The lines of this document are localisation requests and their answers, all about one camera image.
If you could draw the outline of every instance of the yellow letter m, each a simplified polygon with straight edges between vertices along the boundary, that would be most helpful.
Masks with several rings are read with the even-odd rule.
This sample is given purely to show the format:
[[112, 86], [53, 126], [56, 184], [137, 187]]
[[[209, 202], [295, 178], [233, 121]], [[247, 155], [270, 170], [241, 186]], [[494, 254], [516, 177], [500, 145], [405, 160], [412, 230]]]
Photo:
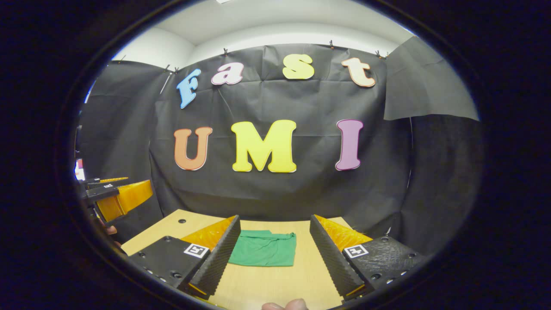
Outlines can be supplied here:
[[233, 124], [231, 130], [236, 136], [237, 156], [233, 164], [234, 171], [249, 172], [252, 165], [247, 153], [251, 155], [258, 171], [264, 170], [268, 157], [272, 154], [272, 162], [268, 165], [271, 172], [290, 173], [296, 171], [291, 151], [291, 138], [296, 123], [290, 120], [275, 121], [266, 138], [262, 140], [251, 122]]

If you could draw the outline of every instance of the green cloth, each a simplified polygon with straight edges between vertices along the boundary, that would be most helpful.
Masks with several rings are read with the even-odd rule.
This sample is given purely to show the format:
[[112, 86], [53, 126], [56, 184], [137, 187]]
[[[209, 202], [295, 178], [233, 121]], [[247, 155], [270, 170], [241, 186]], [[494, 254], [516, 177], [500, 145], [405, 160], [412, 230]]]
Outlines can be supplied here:
[[293, 266], [296, 235], [270, 231], [241, 231], [230, 264], [241, 266]]

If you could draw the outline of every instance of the wooden table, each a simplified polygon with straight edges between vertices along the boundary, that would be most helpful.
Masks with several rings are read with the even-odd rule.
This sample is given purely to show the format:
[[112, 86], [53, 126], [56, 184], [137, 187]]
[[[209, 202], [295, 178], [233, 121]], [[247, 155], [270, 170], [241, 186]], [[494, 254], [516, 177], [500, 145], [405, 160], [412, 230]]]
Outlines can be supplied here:
[[[123, 244], [122, 249], [132, 255], [163, 236], [182, 238], [221, 220], [223, 218], [177, 210]], [[350, 227], [341, 217], [331, 220]], [[266, 302], [285, 306], [295, 298], [304, 298], [310, 310], [329, 309], [342, 304], [342, 297], [337, 293], [310, 235], [310, 221], [241, 221], [241, 229], [270, 230], [272, 233], [294, 232], [294, 265], [249, 267], [228, 264], [216, 293], [209, 298], [209, 302], [229, 310], [260, 310]]]

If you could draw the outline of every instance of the human finger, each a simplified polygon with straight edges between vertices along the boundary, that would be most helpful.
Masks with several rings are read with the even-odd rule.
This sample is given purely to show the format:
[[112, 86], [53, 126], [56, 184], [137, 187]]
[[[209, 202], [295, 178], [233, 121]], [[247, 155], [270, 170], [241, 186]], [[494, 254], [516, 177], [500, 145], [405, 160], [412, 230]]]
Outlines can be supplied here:
[[287, 305], [285, 306], [285, 310], [308, 310], [308, 307], [306, 306], [306, 302], [304, 299], [299, 298], [295, 300], [291, 300]]
[[262, 305], [262, 310], [284, 310], [284, 309], [282, 306], [276, 303], [268, 302]]
[[117, 228], [115, 226], [111, 226], [105, 229], [107, 231], [107, 234], [115, 234], [117, 233]]

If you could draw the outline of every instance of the letter f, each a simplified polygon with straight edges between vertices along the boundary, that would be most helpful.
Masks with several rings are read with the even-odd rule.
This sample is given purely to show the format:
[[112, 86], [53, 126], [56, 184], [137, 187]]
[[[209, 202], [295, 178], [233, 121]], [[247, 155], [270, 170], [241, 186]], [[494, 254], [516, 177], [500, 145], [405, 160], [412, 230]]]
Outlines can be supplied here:
[[183, 109], [186, 107], [186, 105], [190, 104], [193, 99], [195, 99], [196, 94], [192, 92], [191, 90], [197, 89], [198, 83], [197, 83], [197, 76], [201, 74], [200, 69], [195, 69], [193, 72], [191, 72], [190, 75], [188, 75], [185, 79], [176, 86], [176, 89], [180, 90], [180, 96], [182, 97], [182, 103], [180, 104], [180, 109]]

